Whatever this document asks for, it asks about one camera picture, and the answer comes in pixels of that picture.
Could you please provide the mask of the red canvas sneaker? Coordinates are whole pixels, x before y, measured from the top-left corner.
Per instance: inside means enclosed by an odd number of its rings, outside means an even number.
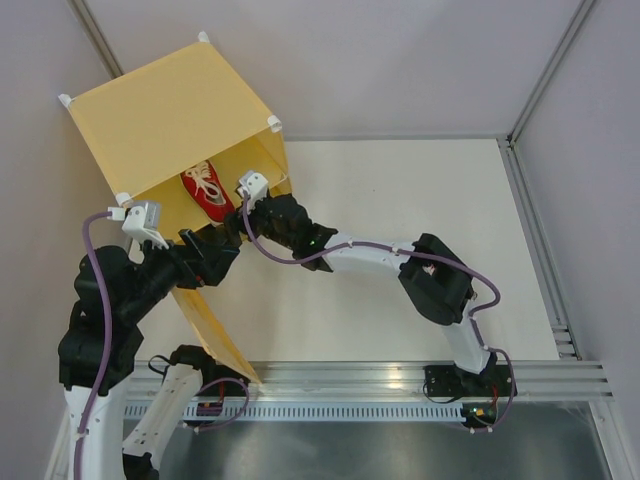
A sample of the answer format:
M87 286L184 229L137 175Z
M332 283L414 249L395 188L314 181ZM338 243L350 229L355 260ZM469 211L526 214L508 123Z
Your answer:
M209 160L202 161L183 171L180 178L188 194L212 223L223 223L225 217L235 211L232 201Z

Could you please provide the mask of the yellow cabinet door panel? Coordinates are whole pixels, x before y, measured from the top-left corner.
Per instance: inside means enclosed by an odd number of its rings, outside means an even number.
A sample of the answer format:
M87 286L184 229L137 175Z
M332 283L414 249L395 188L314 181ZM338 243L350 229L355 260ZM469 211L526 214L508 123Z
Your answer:
M174 288L171 294L187 321L192 325L204 350L216 361L261 384L250 362L236 347L204 297L197 290Z

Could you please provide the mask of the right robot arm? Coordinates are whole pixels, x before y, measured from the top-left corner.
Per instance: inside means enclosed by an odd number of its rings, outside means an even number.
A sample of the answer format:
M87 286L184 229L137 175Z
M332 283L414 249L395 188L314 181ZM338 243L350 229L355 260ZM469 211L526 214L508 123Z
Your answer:
M410 243L375 242L311 220L290 195L241 206L224 217L233 240L246 236L264 256L283 265L327 273L386 275L399 282L417 313L440 326L454 354L459 388L478 395L492 381L496 354L481 338L476 314L501 300L497 286L470 268L433 234Z

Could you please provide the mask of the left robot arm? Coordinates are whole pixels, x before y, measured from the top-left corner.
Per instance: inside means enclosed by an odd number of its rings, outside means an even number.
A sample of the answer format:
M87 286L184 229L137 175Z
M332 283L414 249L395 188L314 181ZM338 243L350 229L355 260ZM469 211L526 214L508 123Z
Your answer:
M139 322L175 287L217 286L239 254L215 229L180 233L178 244L90 247L74 281L78 299L58 346L59 381L69 409L72 479L157 479L166 446L196 396L246 396L249 380L201 347L181 345L162 371L160 391L130 434L123 433L128 384L143 342Z

